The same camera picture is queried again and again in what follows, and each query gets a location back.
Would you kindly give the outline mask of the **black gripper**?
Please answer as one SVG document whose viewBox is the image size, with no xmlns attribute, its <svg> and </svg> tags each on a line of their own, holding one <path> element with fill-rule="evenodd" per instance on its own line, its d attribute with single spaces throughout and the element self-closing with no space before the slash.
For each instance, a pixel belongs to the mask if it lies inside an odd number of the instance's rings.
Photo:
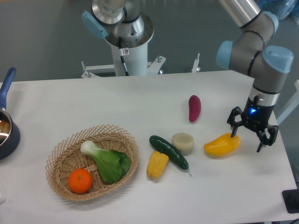
<svg viewBox="0 0 299 224">
<path fill-rule="evenodd" d="M 232 129 L 230 137 L 235 137 L 238 127 L 244 125 L 247 129 L 255 132 L 260 140 L 257 153 L 265 146 L 272 146 L 278 134 L 277 125 L 268 125 L 272 110 L 273 106 L 257 105 L 254 104 L 253 100 L 248 98 L 244 111 L 237 106 L 232 109 L 227 119 L 227 123 L 230 124 Z M 235 120 L 237 116 L 240 116 L 239 121 Z"/>
</svg>

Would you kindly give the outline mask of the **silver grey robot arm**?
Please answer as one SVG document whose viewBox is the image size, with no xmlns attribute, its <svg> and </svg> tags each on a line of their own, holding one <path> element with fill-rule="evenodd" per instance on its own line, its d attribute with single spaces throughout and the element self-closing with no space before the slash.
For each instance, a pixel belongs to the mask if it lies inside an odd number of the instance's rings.
<svg viewBox="0 0 299 224">
<path fill-rule="evenodd" d="M 219 66 L 254 79 L 245 108 L 234 108 L 227 122 L 232 136 L 241 126 L 255 132 L 260 146 L 272 145 L 278 126 L 269 125 L 273 107 L 279 97 L 293 53 L 267 43 L 278 28 L 278 19 L 261 11 L 252 0 L 223 0 L 221 5 L 242 31 L 237 41 L 225 41 L 217 51 Z M 117 76 L 158 74 L 165 59 L 148 62 L 148 42 L 154 33 L 151 19 L 141 13 L 137 0 L 95 0 L 91 11 L 82 13 L 86 28 L 110 46 Z"/>
</svg>

